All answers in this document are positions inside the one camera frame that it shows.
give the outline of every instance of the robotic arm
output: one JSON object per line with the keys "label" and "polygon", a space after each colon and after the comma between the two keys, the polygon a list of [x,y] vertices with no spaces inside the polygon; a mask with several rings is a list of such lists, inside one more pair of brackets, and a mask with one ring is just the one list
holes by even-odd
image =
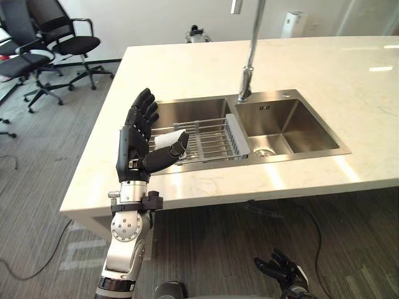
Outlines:
{"label": "robotic arm", "polygon": [[151,211],[162,209],[156,191],[147,194],[151,173],[178,161],[185,152],[188,134],[177,142],[149,153],[151,125],[159,118],[155,97],[146,88],[129,109],[120,132],[117,173],[120,190],[109,192],[112,240],[95,299],[131,298],[142,266],[145,237],[152,227]]}

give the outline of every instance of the office chair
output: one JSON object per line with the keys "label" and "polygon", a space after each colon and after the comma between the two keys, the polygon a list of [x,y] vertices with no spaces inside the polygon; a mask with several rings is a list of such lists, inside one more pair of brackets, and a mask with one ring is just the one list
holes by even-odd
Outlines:
{"label": "office chair", "polygon": [[[5,32],[7,32],[7,27],[6,27],[4,20],[5,20],[5,17],[4,17],[4,14],[2,13],[2,10],[0,7],[0,28],[3,29]],[[13,40],[8,40],[8,38],[0,40],[0,55],[3,55],[3,56],[15,55],[16,54],[15,51],[18,47],[19,46]],[[60,76],[60,77],[63,76],[62,72],[59,69],[57,69],[53,64],[49,64],[44,67],[41,67],[39,69],[39,73],[41,73],[41,72],[57,72],[58,76]],[[25,76],[19,77],[18,81],[6,92],[5,95],[2,96],[2,98],[0,99],[0,105],[3,104],[8,99],[8,97],[10,95],[12,95],[18,89],[18,87],[24,85],[24,82],[27,79],[28,78]],[[36,91],[33,91],[30,93],[27,93],[25,96],[33,95],[35,93],[36,93]]]}
{"label": "office chair", "polygon": [[[0,121],[2,121],[3,123],[6,123],[6,124],[9,124],[9,123],[10,123],[9,120],[5,120],[5,119],[3,119],[3,118],[1,118],[1,117],[0,117]],[[17,135],[16,135],[15,133],[10,133],[10,132],[8,132],[8,131],[0,131],[0,135],[8,135],[8,136],[10,136],[11,138],[16,138],[16,137],[17,137]]]}
{"label": "office chair", "polygon": [[[61,55],[80,55],[82,58],[82,65],[85,70],[69,83],[74,83],[89,76],[92,83],[91,88],[95,90],[93,75],[108,74],[113,78],[113,73],[104,70],[101,65],[90,68],[85,61],[87,53],[100,45],[100,39],[94,36],[93,23],[90,19],[70,19],[57,0],[27,0],[27,4],[34,24],[39,33],[42,34],[45,43],[55,42],[52,48],[54,52]],[[77,36],[74,29],[75,21],[88,22],[91,36]],[[61,41],[61,38],[68,36],[71,37]]]}
{"label": "office chair", "polygon": [[[51,90],[68,87],[73,90],[74,86],[71,83],[60,85],[43,85],[39,80],[39,69],[48,65],[55,59],[55,55],[48,50],[44,41],[37,38],[35,30],[31,23],[31,18],[27,10],[26,0],[0,0],[0,7],[4,14],[9,40],[13,40],[17,45],[22,45],[16,49],[17,57],[13,57],[0,64],[0,74],[10,78],[19,78],[34,74],[36,85],[39,89],[32,101],[28,104],[28,111],[33,113],[31,106],[44,94],[50,95],[58,100],[59,105],[63,105],[61,98],[51,92]],[[33,54],[32,51],[41,50],[50,57],[42,54]]]}

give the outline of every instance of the white countertop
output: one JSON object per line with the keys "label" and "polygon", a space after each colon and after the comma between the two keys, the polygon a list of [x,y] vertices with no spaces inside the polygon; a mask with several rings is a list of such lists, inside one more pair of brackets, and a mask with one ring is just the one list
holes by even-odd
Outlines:
{"label": "white countertop", "polygon": [[[297,89],[352,154],[151,177],[164,208],[399,185],[396,37],[260,40],[253,92]],[[129,47],[87,142],[61,212],[110,214],[118,190],[115,131],[136,95],[157,100],[237,93],[249,41]],[[370,67],[393,67],[372,72]]]}

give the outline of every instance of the faucet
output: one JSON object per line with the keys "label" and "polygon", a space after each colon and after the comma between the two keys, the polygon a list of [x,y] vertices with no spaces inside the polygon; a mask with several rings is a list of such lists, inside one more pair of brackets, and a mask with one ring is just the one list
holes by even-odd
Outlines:
{"label": "faucet", "polygon": [[[243,0],[233,0],[231,3],[231,14],[240,14],[241,12],[241,5]],[[255,50],[256,50],[256,43],[257,43],[257,35],[259,33],[259,27],[261,26],[263,10],[266,0],[258,0],[257,2],[257,9],[256,9],[256,16],[254,21],[254,28],[252,30],[252,39],[251,39],[251,50],[249,51],[248,62],[243,69],[243,79],[241,81],[241,89],[238,95],[239,102],[246,102],[247,97],[251,95],[251,79],[252,73],[254,72],[254,67],[252,66]]]}

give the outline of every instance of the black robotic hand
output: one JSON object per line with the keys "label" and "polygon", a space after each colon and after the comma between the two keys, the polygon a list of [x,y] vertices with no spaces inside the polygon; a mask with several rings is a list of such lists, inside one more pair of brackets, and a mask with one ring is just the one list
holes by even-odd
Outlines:
{"label": "black robotic hand", "polygon": [[[283,294],[286,294],[283,298],[316,298],[308,294],[309,286],[307,277],[298,265],[278,249],[273,250],[272,258],[274,260],[271,259],[269,262],[265,262],[255,257],[254,262],[262,273],[275,278],[279,282]],[[302,296],[294,297],[298,293],[302,293]]]}
{"label": "black robotic hand", "polygon": [[151,173],[165,169],[179,160],[187,147],[188,134],[178,141],[149,153],[151,126],[159,119],[158,105],[150,89],[144,89],[134,101],[120,131],[117,172],[119,182],[146,181]]}

